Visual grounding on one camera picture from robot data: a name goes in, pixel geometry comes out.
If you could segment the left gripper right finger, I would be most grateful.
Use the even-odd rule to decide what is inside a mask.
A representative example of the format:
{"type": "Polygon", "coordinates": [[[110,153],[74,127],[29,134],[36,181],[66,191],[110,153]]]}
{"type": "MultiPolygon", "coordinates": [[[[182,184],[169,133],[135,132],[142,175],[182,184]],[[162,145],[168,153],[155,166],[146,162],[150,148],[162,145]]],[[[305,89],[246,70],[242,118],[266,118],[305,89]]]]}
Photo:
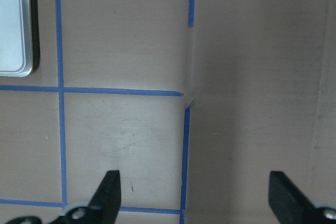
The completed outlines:
{"type": "Polygon", "coordinates": [[[335,208],[315,206],[282,171],[271,171],[268,203],[279,223],[335,223],[335,208]]]}

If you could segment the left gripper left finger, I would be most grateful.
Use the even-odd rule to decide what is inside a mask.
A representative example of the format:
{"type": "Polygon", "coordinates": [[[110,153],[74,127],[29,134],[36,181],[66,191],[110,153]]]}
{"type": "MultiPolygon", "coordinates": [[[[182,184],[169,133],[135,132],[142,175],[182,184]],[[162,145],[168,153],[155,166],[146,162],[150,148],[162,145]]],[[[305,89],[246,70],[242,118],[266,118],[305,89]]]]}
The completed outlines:
{"type": "Polygon", "coordinates": [[[87,206],[73,207],[52,223],[108,224],[115,223],[121,207],[121,182],[118,170],[106,172],[87,206]]]}

